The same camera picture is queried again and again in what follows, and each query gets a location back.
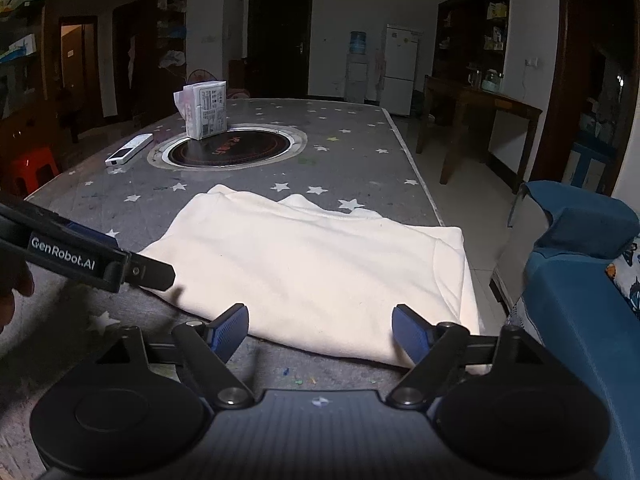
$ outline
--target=human hand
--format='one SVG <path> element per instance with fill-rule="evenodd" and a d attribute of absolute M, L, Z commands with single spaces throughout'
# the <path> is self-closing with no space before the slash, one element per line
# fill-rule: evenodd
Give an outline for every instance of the human hand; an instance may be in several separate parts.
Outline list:
<path fill-rule="evenodd" d="M 14 290 L 29 297 L 33 289 L 33 276 L 24 258 L 0 250 L 0 333 L 14 317 Z"/>

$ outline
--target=star-patterned tablecloth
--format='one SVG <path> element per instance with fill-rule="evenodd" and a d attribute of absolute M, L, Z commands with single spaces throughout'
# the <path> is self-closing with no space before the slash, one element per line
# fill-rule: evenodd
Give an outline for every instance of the star-patterned tablecloth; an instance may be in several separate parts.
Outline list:
<path fill-rule="evenodd" d="M 328 101 L 235 100 L 228 102 L 227 113 L 230 124 L 295 127 L 306 133 L 306 148 L 287 160 L 242 170 L 156 168 L 146 160 L 149 149 L 184 131 L 184 121 L 175 114 L 142 130 L 154 133 L 154 142 L 123 167 L 107 169 L 104 160 L 128 139 L 59 175 L 29 200 L 113 236 L 132 251 L 160 238 L 194 195 L 216 184 L 272 200 L 299 193 L 327 210 L 348 213 L 364 207 L 405 224 L 438 225 L 424 182 L 381 108 Z M 44 471 L 28 420 L 47 388 L 89 352 L 114 341 L 119 326 L 138 325 L 154 338 L 194 318 L 128 285 L 111 294 L 43 269 L 32 270 L 36 293 L 26 300 L 18 298 L 14 321 L 0 336 L 0 466 L 25 479 Z M 257 394 L 264 388 L 375 388 L 385 395 L 403 373 L 251 337 L 228 365 Z"/>

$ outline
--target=white remote control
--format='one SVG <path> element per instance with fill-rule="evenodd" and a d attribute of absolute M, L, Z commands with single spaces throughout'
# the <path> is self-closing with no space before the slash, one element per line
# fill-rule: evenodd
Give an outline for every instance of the white remote control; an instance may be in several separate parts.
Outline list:
<path fill-rule="evenodd" d="M 154 138 L 154 134 L 141 134 L 135 136 L 124 146 L 122 146 L 117 152 L 109 156 L 104 163 L 109 166 L 121 166 L 127 162 L 132 156 L 144 148 Z"/>

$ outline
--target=refrigerator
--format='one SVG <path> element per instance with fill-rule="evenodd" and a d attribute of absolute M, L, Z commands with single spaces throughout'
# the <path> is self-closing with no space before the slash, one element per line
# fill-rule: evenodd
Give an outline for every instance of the refrigerator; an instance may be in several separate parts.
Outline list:
<path fill-rule="evenodd" d="M 385 76 L 380 106 L 390 114 L 408 116 L 414 94 L 420 31 L 387 25 L 382 38 Z"/>

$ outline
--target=red plastic stool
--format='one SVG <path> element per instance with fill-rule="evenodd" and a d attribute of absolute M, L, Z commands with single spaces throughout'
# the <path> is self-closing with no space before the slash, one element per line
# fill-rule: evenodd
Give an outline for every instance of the red plastic stool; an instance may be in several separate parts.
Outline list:
<path fill-rule="evenodd" d="M 8 168 L 8 178 L 19 196 L 30 195 L 59 174 L 49 148 L 37 148 L 16 158 Z"/>

